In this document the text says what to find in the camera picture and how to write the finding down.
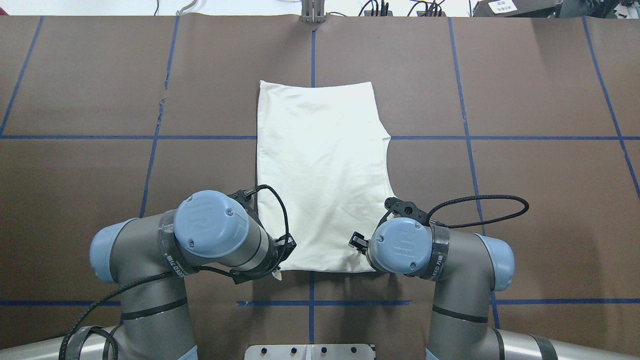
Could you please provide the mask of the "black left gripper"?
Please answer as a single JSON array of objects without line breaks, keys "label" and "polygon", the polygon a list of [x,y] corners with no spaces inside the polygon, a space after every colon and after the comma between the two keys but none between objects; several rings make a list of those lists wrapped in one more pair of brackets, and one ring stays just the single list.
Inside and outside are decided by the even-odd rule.
[{"label": "black left gripper", "polygon": [[232,269],[232,280],[236,285],[261,279],[280,268],[281,262],[288,259],[297,243],[292,235],[282,235],[273,239],[263,235],[253,257]]}]

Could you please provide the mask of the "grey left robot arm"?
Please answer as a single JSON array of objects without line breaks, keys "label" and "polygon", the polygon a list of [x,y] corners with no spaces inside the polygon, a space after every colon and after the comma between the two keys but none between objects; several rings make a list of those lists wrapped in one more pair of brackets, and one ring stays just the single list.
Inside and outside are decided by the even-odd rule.
[{"label": "grey left robot arm", "polygon": [[261,184],[203,190],[176,209],[105,227],[90,244],[96,276],[117,289],[94,301],[64,335],[1,351],[3,360],[196,360],[185,277],[215,272],[235,284],[279,272],[297,245],[273,238],[250,201]]}]

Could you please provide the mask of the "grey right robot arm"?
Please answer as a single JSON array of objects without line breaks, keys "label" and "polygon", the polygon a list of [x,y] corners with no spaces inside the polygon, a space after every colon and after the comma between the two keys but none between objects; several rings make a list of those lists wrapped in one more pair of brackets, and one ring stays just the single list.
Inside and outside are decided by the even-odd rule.
[{"label": "grey right robot arm", "polygon": [[630,355],[516,333],[489,326],[490,298],[507,289],[515,273],[509,244],[393,218],[370,239],[353,233],[349,246],[378,272],[433,281],[428,360],[629,360]]}]

